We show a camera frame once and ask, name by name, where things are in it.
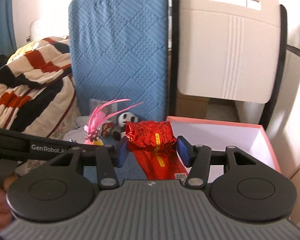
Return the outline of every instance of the pink box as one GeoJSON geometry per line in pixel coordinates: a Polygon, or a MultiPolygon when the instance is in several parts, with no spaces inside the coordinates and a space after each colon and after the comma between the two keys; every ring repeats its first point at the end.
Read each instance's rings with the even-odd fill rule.
{"type": "MultiPolygon", "coordinates": [[[[235,145],[281,173],[277,158],[261,125],[168,116],[175,137],[182,135],[189,143],[204,144],[215,151],[235,145]]],[[[223,166],[211,166],[208,182],[223,174],[223,166]]]]}

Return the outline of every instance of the qr code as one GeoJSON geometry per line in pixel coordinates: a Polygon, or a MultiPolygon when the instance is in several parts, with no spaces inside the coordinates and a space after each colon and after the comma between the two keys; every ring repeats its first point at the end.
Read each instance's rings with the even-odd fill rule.
{"type": "Polygon", "coordinates": [[[181,181],[183,186],[186,184],[187,175],[185,173],[175,173],[174,176],[181,181]]]}

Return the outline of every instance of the human hand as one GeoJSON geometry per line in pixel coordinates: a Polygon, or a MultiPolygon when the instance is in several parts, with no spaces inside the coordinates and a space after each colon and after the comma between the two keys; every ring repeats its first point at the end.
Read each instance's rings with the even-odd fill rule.
{"type": "Polygon", "coordinates": [[[12,213],[6,200],[6,191],[10,185],[18,179],[16,174],[5,179],[3,183],[3,190],[0,189],[0,231],[10,225],[12,221],[12,213]]]}

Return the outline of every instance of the blue padded mat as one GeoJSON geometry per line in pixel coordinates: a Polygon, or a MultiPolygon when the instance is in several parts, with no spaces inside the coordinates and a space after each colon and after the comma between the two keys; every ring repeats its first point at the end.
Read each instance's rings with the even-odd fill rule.
{"type": "Polygon", "coordinates": [[[142,120],[165,120],[168,0],[72,0],[69,35],[82,115],[90,98],[129,98],[142,120]]]}

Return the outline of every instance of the silver screw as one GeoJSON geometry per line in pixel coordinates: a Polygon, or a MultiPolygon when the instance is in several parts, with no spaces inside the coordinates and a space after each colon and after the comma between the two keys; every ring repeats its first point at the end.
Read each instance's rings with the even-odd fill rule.
{"type": "Polygon", "coordinates": [[[154,181],[148,182],[148,186],[152,187],[153,185],[155,185],[154,181]]]}
{"type": "Polygon", "coordinates": [[[104,178],[101,180],[101,184],[105,187],[111,187],[113,185],[115,185],[117,183],[117,181],[113,178],[104,178]]]}
{"type": "Polygon", "coordinates": [[[200,178],[191,178],[188,180],[188,184],[190,186],[201,186],[203,184],[203,180],[200,178]]]}

